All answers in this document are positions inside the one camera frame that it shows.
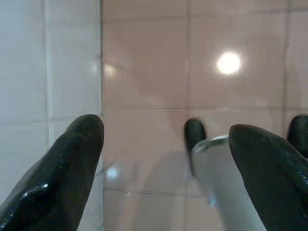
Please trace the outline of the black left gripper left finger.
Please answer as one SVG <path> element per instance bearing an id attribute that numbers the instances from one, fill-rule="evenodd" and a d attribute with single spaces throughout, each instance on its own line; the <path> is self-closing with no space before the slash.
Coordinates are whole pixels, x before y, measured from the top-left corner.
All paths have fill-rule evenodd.
<path id="1" fill-rule="evenodd" d="M 3 231 L 75 231 L 104 143 L 97 115 L 76 118 L 0 206 Z"/>

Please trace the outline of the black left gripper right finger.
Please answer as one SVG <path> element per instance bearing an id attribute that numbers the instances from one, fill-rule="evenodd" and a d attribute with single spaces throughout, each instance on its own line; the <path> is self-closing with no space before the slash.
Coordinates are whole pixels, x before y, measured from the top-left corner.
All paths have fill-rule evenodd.
<path id="1" fill-rule="evenodd" d="M 229 130 L 231 155 L 245 189 L 268 231 L 308 229 L 308 161 L 286 139 L 236 124 Z"/>

